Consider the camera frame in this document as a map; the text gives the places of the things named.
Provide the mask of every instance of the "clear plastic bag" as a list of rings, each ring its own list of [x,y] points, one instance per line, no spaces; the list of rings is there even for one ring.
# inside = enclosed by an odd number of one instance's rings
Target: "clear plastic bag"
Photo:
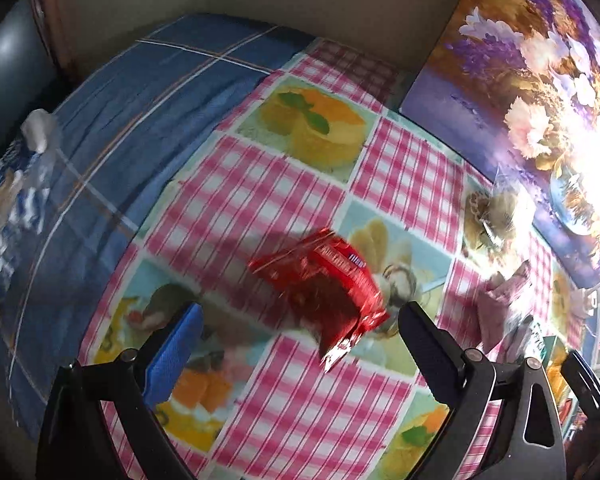
[[[480,218],[491,243],[498,250],[529,232],[536,213],[531,195],[514,176],[498,168],[485,213]]]
[[[60,142],[56,118],[41,109],[33,110],[20,130],[0,158],[0,300],[19,263],[22,231],[42,232]]]

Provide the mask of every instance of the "floral poster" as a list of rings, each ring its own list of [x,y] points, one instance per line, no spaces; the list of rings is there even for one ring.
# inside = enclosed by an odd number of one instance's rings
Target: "floral poster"
[[[600,172],[600,24],[581,0],[460,0],[400,112],[491,180],[513,169],[575,283],[600,280],[580,168]]]

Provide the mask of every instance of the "blue gripper pad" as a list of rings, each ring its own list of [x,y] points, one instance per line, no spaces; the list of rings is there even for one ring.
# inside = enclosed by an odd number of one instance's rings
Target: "blue gripper pad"
[[[145,369],[142,398],[149,408],[169,399],[203,327],[202,307],[192,303]]]

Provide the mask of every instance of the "bed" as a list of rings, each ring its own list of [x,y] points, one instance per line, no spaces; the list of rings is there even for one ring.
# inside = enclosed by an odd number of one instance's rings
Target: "bed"
[[[399,337],[363,341],[321,373],[315,343],[246,263],[320,227],[349,240],[380,229],[384,242],[364,250],[374,272],[407,266],[438,326],[479,345],[474,291],[501,262],[472,245],[466,206],[490,183],[394,112],[404,81],[333,41],[209,14],[156,30],[91,75],[55,111],[45,224],[21,241],[0,304],[0,385],[18,424],[37,437],[60,365],[110,360],[141,344],[149,313],[197,300],[210,336],[157,410],[196,475],[403,478],[429,441],[405,448],[400,436],[423,426],[432,438],[446,411]],[[534,314],[579,348],[582,324],[555,301],[568,277],[538,234],[524,242]],[[105,414],[141,478],[114,408]]]

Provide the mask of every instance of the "printed food image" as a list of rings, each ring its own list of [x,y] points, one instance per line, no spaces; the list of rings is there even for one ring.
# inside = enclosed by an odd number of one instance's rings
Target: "printed food image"
[[[363,108],[287,77],[237,131],[346,182],[373,120]]]
[[[408,476],[447,415],[447,406],[436,402],[431,394],[417,392],[370,480],[403,480]]]
[[[566,335],[569,330],[569,319],[571,315],[571,280],[554,263],[554,282],[551,290],[551,312],[549,319],[558,329],[560,334]]]
[[[200,300],[168,270],[143,260],[125,292],[94,362],[112,361],[125,348],[140,348],[184,304],[202,305],[204,328],[171,393],[156,407],[173,436],[208,451],[258,363],[270,335],[208,301]]]
[[[435,319],[451,258],[356,201],[349,204],[337,230],[365,260],[390,315],[366,334],[351,354],[408,376],[415,375],[415,362],[398,334],[398,312],[404,303],[417,301]]]
[[[214,468],[206,478],[207,480],[244,480],[240,474],[229,469],[225,469],[218,464],[214,464]]]

